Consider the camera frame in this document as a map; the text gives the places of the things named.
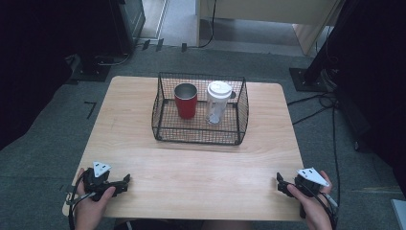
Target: wire basket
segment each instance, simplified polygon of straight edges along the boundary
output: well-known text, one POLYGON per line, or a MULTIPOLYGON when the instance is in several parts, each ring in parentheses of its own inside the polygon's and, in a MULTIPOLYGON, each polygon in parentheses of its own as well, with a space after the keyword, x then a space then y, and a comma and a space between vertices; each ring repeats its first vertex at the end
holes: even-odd
POLYGON ((158 93, 152 110, 152 131, 156 140, 236 146, 242 143, 248 125, 248 95, 245 78, 211 75, 159 73, 158 93), (224 81, 233 87, 236 96, 227 102, 219 124, 206 121, 206 89, 212 81, 224 81), (196 113, 192 119, 178 116, 174 88, 180 83, 197 88, 196 113))

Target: red mug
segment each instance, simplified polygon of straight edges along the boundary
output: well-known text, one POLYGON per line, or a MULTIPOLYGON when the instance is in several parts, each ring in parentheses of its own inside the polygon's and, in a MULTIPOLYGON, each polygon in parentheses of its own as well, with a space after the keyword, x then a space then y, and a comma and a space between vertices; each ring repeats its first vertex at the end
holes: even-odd
POLYGON ((180 83, 175 87, 174 94, 179 117, 192 119, 196 114, 196 86, 191 83, 180 83))

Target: cup lid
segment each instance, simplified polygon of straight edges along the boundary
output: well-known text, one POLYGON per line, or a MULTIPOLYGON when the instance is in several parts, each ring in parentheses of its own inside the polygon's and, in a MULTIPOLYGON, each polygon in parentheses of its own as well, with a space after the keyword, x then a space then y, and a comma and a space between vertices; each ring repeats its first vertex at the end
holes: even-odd
POLYGON ((211 82, 207 89, 213 97, 225 99, 231 96, 233 87, 224 81, 216 80, 211 82))

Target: table top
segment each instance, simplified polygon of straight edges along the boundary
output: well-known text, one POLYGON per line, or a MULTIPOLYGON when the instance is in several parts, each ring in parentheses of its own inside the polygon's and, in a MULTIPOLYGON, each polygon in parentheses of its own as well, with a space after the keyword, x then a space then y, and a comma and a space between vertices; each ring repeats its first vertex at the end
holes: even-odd
POLYGON ((80 160, 77 173, 99 161, 112 167, 110 182, 131 174, 128 191, 111 199, 106 217, 300 219, 299 202, 277 189, 277 172, 293 182, 303 168, 279 84, 247 82, 250 114, 239 146, 156 141, 157 84, 156 78, 115 77, 80 160))

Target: hand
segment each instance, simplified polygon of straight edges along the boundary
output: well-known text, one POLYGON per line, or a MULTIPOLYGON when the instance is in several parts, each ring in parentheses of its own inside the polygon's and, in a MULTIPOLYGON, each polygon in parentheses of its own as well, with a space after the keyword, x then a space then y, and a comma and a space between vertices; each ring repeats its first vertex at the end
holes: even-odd
MULTIPOLYGON (((78 178, 83 174, 84 169, 80 169, 78 178)), ((76 229, 77 230, 91 230, 96 229, 99 223, 102 221, 105 209, 107 207, 108 200, 114 195, 116 188, 108 188, 101 199, 97 202, 93 201, 90 197, 82 200, 75 207, 76 215, 76 229)), ((85 195, 83 181, 78 185, 79 196, 85 195)))
MULTIPOLYGON (((330 186, 324 187, 320 192, 329 194, 331 192, 332 184, 328 179, 327 174, 324 171, 320 172, 320 175, 329 183, 330 186)), ((295 186, 289 184, 287 185, 287 190, 295 196, 304 206, 304 211, 306 212, 306 223, 310 230, 328 230, 332 229, 328 214, 323 206, 314 197, 308 197, 302 192, 300 192, 295 186)), ((320 195, 319 198, 328 207, 328 202, 326 199, 320 195)))

